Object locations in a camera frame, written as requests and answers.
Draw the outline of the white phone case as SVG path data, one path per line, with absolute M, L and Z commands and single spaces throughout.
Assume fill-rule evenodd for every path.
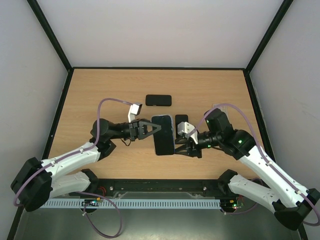
M 220 109 L 222 112 L 224 112 L 226 115 L 228 114 L 227 106 L 225 105 L 220 105 L 220 104 L 213 104 L 212 107 L 217 107 Z

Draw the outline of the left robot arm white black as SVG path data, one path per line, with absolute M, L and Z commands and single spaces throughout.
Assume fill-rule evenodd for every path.
M 108 157 L 116 148 L 113 139 L 143 140 L 161 128 L 147 119 L 123 123 L 113 123 L 103 118 L 95 121 L 90 132 L 91 139 L 82 146 L 49 159 L 32 157 L 23 164 L 10 185 L 15 194 L 13 204 L 32 212 L 59 195 L 95 191 L 98 178 L 91 170 L 72 172 Z

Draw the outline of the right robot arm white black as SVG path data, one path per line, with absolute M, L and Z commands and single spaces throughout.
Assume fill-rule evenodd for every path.
M 305 223 L 320 199 L 315 188 L 306 188 L 290 177 L 260 146 L 254 132 L 234 129 L 225 112 L 217 106 L 208 110 L 202 118 L 208 131 L 199 132 L 187 121 L 177 124 L 178 155 L 202 157 L 203 149 L 219 148 L 225 154 L 240 161 L 266 186 L 250 181 L 233 170 L 226 170 L 218 178 L 218 191 L 229 196 L 242 195 L 271 211 L 286 228 L 295 231 Z

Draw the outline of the black phone case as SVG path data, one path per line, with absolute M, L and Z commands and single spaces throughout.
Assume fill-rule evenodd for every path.
M 145 105 L 150 107 L 170 107 L 172 105 L 172 96 L 167 94 L 147 94 Z

